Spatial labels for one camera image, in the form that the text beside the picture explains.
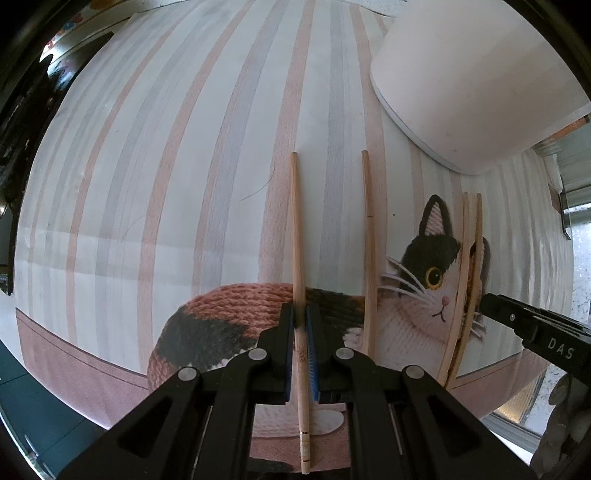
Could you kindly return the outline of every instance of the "wooden chopstick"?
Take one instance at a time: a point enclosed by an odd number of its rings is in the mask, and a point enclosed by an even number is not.
[[[303,229],[301,224],[301,192],[298,156],[293,152],[291,162],[291,220],[292,220],[292,275],[295,310],[295,391],[297,417],[300,428],[301,472],[310,473],[310,371],[306,338],[306,281],[304,278]]]
[[[362,352],[373,359],[378,316],[378,275],[375,265],[374,191],[367,150],[361,152],[361,163],[365,188],[365,316]]]
[[[443,359],[439,366],[437,373],[437,381],[441,385],[445,385],[450,366],[452,364],[453,354],[456,351],[457,340],[460,336],[462,328],[462,316],[464,314],[464,302],[466,300],[466,288],[468,284],[468,274],[470,271],[470,246],[468,226],[470,218],[470,203],[468,194],[464,193],[462,196],[463,216],[462,216],[462,251],[460,254],[460,281],[457,286],[456,307],[453,311],[452,327],[447,338],[447,345],[443,352]]]
[[[474,261],[474,271],[472,273],[472,285],[468,297],[468,310],[466,312],[466,319],[464,320],[464,327],[462,330],[462,337],[460,344],[457,347],[452,368],[447,377],[445,387],[448,390],[452,389],[452,383],[457,377],[457,372],[462,363],[462,357],[466,351],[468,340],[470,339],[470,330],[472,329],[472,322],[474,321],[474,312],[476,310],[476,303],[479,298],[480,289],[480,272],[482,272],[482,262],[484,260],[484,249],[482,248],[482,195],[479,193],[476,196],[476,255]]]

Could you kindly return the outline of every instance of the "printed backdrop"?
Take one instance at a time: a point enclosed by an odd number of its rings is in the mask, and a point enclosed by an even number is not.
[[[181,305],[220,286],[289,283],[292,151],[308,287],[362,294],[367,149],[379,269],[420,233],[432,195],[457,239],[462,192],[472,205],[480,192],[486,290],[569,314],[572,250],[544,163],[528,150],[465,177],[423,154],[372,90],[388,28],[337,0],[190,0],[134,15],[76,79],[33,164],[15,279],[27,368],[108,427],[148,394],[148,359]],[[485,324],[454,390],[479,415],[545,365],[509,329]],[[317,437],[316,468],[348,462],[337,423]],[[323,454],[330,445],[338,455]],[[252,448],[299,465],[295,437]]]

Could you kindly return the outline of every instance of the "cat ear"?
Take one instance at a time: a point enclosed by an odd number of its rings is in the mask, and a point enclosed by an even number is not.
[[[418,226],[419,235],[453,236],[452,221],[445,202],[438,195],[431,195],[423,210]]]
[[[480,281],[482,285],[486,283],[488,279],[488,271],[489,267],[491,266],[491,248],[488,244],[488,240],[485,237],[482,237],[482,248],[484,250],[482,256],[482,270],[480,271]],[[470,247],[470,277],[472,276],[473,266],[476,262],[476,243],[473,243]]]

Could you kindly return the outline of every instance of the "cat eye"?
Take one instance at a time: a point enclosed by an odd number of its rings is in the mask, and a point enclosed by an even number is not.
[[[425,284],[431,290],[437,290],[443,283],[443,272],[437,267],[431,267],[425,273]]]

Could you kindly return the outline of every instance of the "cat illustration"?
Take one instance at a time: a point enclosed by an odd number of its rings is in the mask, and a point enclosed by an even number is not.
[[[459,283],[461,244],[453,236],[447,206],[429,198],[418,235],[401,261],[388,258],[378,291],[375,361],[388,368],[421,365],[436,375],[449,337]],[[486,280],[489,247],[483,242],[484,265],[479,294]],[[471,264],[475,247],[470,249]],[[325,323],[336,327],[345,345],[361,349],[365,298],[307,288],[308,302],[319,305]],[[224,366],[256,345],[261,331],[277,324],[281,304],[292,301],[291,284],[234,284],[190,300],[174,313],[148,362],[150,388],[157,388],[179,368],[200,371]],[[473,333],[482,338],[476,321]],[[257,406],[253,436],[298,435],[295,395],[285,406]],[[311,433],[324,434],[343,423],[343,406],[315,405]]]

